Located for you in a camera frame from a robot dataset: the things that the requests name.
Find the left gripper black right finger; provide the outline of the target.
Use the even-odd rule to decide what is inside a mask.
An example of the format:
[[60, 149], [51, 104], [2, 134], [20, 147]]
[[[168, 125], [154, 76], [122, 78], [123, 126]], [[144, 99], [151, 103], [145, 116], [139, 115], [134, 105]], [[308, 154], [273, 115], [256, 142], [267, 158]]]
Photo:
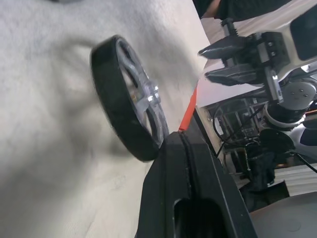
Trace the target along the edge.
[[208, 145], [199, 138], [180, 138], [186, 152], [189, 198], [174, 206], [177, 238], [256, 238], [243, 199]]

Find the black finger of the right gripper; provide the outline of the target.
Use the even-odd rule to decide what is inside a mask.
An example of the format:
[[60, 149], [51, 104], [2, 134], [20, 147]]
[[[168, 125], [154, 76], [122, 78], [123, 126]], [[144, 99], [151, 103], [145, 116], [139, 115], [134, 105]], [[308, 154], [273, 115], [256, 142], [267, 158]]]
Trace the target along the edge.
[[210, 82], [225, 86], [263, 84], [263, 80], [259, 76], [259, 71], [250, 64], [238, 64], [205, 73], [205, 77]]
[[245, 58], [247, 48], [251, 45], [253, 36], [226, 36], [198, 52], [199, 56], [207, 59]]

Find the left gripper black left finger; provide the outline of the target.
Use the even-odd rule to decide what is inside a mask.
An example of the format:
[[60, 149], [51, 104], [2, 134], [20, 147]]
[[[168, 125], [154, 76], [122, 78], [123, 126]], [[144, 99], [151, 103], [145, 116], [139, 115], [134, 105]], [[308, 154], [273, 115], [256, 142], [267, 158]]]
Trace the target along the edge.
[[137, 238], [175, 238], [175, 205], [190, 198], [185, 145], [179, 132], [164, 141], [142, 188]]

